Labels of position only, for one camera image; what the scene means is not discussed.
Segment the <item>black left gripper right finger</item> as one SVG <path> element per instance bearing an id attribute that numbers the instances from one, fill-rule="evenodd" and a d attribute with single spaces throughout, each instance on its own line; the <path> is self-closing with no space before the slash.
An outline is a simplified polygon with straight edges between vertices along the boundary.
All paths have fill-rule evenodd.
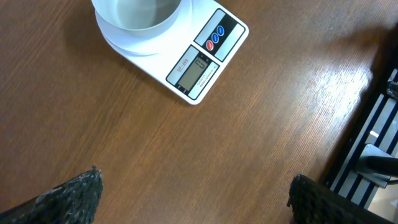
<path id="1" fill-rule="evenodd" d="M 393 224 L 303 174 L 293 178 L 287 206 L 299 224 Z"/>

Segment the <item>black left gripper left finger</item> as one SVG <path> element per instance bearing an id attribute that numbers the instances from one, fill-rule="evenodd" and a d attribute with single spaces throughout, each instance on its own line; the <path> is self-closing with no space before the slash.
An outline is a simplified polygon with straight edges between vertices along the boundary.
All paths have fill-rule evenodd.
<path id="1" fill-rule="evenodd" d="M 93 223 L 103 192 L 96 166 L 1 213 L 1 223 Z"/>

